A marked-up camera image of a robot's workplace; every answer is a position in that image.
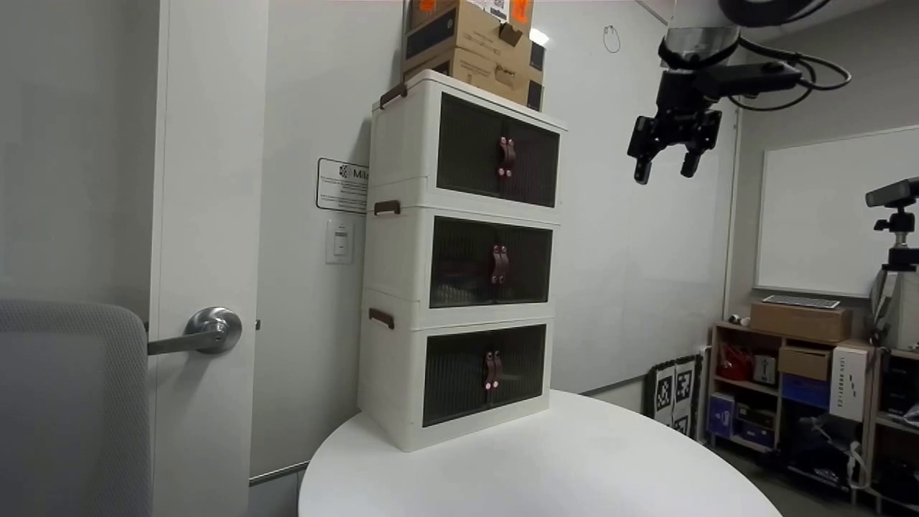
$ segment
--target storage cabinet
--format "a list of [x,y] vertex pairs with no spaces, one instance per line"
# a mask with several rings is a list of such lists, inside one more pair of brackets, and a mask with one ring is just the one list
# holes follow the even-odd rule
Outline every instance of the storage cabinet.
[[566,128],[435,72],[369,120],[358,408],[405,450],[547,401]]

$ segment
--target floor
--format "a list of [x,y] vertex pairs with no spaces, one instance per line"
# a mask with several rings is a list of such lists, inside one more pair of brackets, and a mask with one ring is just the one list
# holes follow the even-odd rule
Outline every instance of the floor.
[[849,504],[846,496],[817,490],[807,481],[797,481],[776,467],[759,464],[747,454],[717,448],[717,456],[733,461],[747,473],[783,517],[868,517],[869,507]]

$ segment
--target door handle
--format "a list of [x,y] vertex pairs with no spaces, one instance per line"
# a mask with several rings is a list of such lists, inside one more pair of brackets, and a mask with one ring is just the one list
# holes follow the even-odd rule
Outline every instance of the door handle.
[[242,335],[242,319],[234,313],[224,308],[207,308],[188,319],[188,323],[183,328],[183,335],[148,342],[145,357],[180,354],[180,351],[217,357],[234,346],[239,335]]

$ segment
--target door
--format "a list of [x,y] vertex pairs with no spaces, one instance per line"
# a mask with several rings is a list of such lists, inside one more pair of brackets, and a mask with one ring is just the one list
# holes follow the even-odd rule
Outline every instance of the door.
[[247,507],[265,51],[266,0],[0,5],[0,295],[243,321],[148,359],[154,517]]

